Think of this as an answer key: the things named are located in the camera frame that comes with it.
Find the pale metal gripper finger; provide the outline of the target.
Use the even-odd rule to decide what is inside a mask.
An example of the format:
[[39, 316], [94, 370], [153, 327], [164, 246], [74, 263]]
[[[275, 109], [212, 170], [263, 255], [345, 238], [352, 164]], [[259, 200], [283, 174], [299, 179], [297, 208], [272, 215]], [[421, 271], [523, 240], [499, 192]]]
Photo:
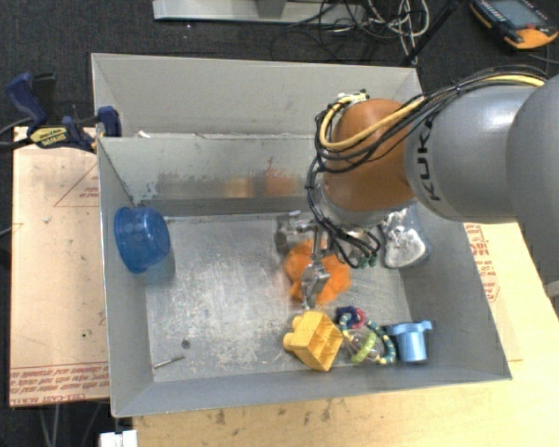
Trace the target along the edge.
[[322, 292], [330, 277], [331, 274], [327, 272], [325, 269], [321, 269], [321, 268], [315, 269], [315, 276], [312, 282], [312, 305], [313, 306], [316, 306], [317, 303], [320, 301]]
[[301, 276], [301, 295], [304, 309], [313, 308], [316, 304], [317, 281], [317, 269], [315, 267], [306, 267]]

